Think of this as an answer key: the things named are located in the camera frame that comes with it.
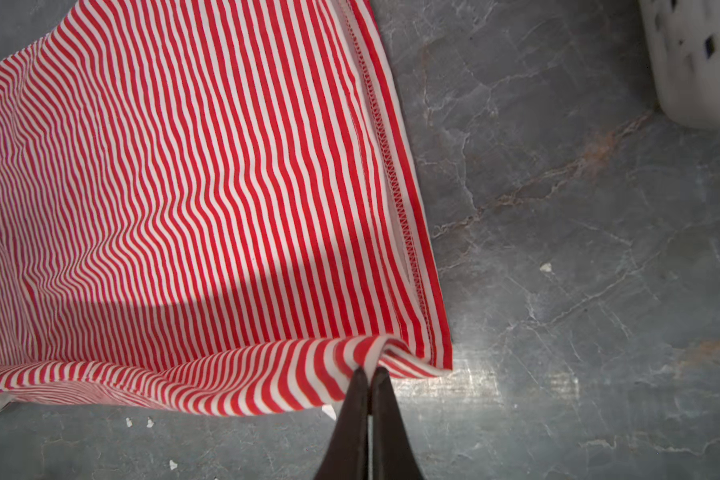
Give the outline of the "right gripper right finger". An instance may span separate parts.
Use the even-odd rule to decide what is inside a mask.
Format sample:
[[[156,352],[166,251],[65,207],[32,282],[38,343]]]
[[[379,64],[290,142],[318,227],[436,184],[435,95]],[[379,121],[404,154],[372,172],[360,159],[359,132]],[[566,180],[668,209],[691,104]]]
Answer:
[[[372,478],[424,480],[412,451],[387,369],[376,369],[370,384]]]

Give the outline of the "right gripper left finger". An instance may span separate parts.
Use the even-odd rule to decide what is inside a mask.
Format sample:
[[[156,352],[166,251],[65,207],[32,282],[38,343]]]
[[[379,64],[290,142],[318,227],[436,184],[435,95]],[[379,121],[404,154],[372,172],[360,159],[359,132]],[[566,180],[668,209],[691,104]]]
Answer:
[[[346,397],[315,480],[365,480],[368,456],[369,381],[362,368],[350,381]]]

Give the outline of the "red white striped tank top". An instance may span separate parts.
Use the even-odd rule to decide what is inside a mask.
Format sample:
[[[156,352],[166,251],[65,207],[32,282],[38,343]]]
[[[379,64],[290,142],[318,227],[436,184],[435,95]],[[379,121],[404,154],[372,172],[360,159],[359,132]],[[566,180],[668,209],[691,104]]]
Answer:
[[[80,1],[0,62],[0,397],[252,416],[452,343],[366,1]]]

